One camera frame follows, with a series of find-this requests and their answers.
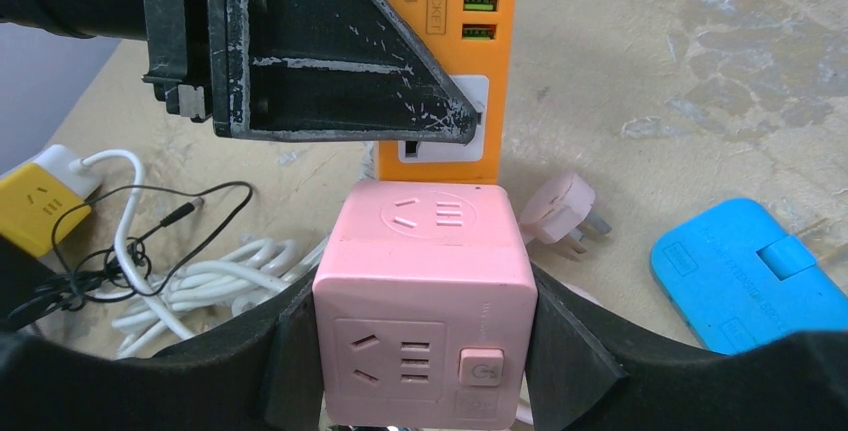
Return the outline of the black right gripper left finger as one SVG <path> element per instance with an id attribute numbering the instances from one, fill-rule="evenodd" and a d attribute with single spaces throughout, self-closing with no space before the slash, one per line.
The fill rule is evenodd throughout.
<path id="1" fill-rule="evenodd" d="M 315 430 L 323 381 L 305 275 L 155 356 L 107 360 L 1 336 L 5 430 Z"/>

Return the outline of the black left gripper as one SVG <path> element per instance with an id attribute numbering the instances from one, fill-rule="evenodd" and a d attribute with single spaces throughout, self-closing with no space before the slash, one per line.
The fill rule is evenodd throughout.
<path id="1" fill-rule="evenodd" d="M 193 122 L 225 117 L 210 57 L 209 0 L 1 0 L 1 20 L 76 39 L 144 41 L 145 83 L 166 111 Z"/>

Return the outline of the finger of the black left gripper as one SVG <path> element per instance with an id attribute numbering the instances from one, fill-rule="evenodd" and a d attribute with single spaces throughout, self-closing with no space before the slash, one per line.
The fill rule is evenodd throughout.
<path id="1" fill-rule="evenodd" d="M 466 144 L 477 112 L 388 0 L 208 0 L 216 135 Z"/>

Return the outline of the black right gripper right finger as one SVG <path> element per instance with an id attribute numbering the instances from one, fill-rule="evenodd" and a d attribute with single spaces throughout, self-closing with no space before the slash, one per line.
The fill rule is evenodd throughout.
<path id="1" fill-rule="evenodd" d="M 722 355 L 646 330 L 541 268 L 526 360 L 538 430 L 843 430 L 847 335 Z"/>

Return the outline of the orange power strip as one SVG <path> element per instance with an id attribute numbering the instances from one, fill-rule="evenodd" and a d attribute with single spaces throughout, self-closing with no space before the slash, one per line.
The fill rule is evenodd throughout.
<path id="1" fill-rule="evenodd" d="M 475 105 L 478 124 L 466 145 L 377 143 L 377 178 L 496 183 L 517 0 L 389 1 Z"/>

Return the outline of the pink cube power socket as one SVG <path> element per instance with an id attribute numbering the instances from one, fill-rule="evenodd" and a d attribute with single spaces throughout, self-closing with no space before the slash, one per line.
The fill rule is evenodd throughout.
<path id="1" fill-rule="evenodd" d="M 332 420 L 514 423 L 538 292 L 503 188 L 357 183 L 312 294 Z"/>

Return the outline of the yellow cube power socket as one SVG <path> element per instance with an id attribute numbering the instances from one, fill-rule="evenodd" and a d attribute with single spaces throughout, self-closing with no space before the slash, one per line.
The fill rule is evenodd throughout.
<path id="1" fill-rule="evenodd" d="M 84 198 L 34 162 L 1 179 L 1 235 L 35 258 L 47 255 L 90 213 Z"/>

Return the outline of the white power strip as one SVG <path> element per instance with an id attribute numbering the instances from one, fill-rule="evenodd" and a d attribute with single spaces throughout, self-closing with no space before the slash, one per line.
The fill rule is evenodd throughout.
<path id="1" fill-rule="evenodd" d="M 98 172 L 79 164 L 81 157 L 62 144 L 53 144 L 35 155 L 33 162 L 57 178 L 80 198 L 88 198 L 103 183 Z"/>

